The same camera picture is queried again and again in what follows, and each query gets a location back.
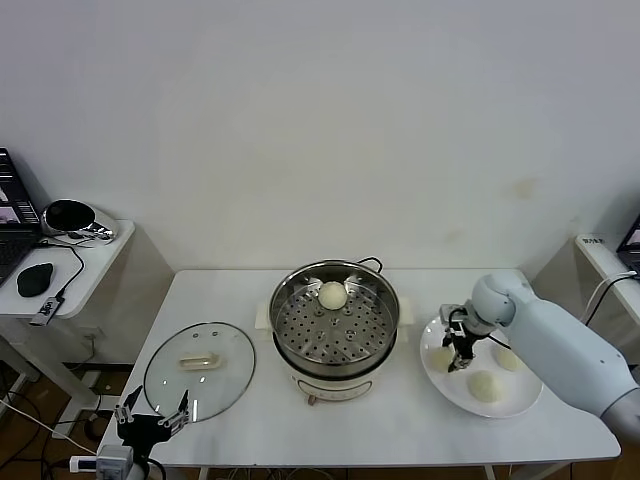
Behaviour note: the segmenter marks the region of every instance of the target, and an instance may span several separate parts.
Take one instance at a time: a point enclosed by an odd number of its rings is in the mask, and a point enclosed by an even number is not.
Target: white plate
[[[506,341],[500,332],[492,334]],[[531,408],[542,393],[542,382],[524,364],[516,372],[502,368],[495,360],[496,349],[503,348],[489,339],[480,340],[473,346],[475,358],[464,370],[441,373],[432,368],[429,350],[442,346],[444,326],[440,318],[427,324],[420,340],[420,358],[427,375],[440,392],[450,401],[465,410],[483,417],[509,418],[520,415]],[[478,370],[495,374],[504,385],[504,398],[494,403],[476,400],[467,388],[467,377]]]

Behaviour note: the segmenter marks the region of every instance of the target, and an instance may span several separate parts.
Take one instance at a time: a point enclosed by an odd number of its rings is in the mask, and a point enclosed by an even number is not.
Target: laptop
[[[633,222],[631,229],[625,235],[616,253],[627,267],[640,272],[640,217]]]
[[[36,209],[9,152],[0,147],[0,285],[41,238]]]

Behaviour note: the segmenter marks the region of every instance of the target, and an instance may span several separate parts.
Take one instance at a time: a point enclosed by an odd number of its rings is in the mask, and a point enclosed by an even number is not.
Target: stainless steel pot
[[[378,271],[363,262],[378,263]],[[374,257],[360,262],[323,260],[283,279],[271,297],[269,319],[284,359],[302,373],[325,380],[364,375],[386,359],[395,343],[398,297]],[[328,310],[318,301],[326,282],[344,284],[347,303]]]

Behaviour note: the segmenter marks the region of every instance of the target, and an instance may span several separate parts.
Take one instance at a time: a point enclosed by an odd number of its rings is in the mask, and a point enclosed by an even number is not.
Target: laptop screen
[[[31,203],[9,153],[0,148],[0,230],[39,228],[40,219]]]

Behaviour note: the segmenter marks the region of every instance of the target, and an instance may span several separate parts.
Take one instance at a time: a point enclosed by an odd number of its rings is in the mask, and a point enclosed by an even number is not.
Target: glass lid
[[[224,412],[245,392],[256,355],[249,337],[227,323],[200,323],[167,340],[144,375],[151,408],[168,416],[189,390],[189,419],[199,422]]]

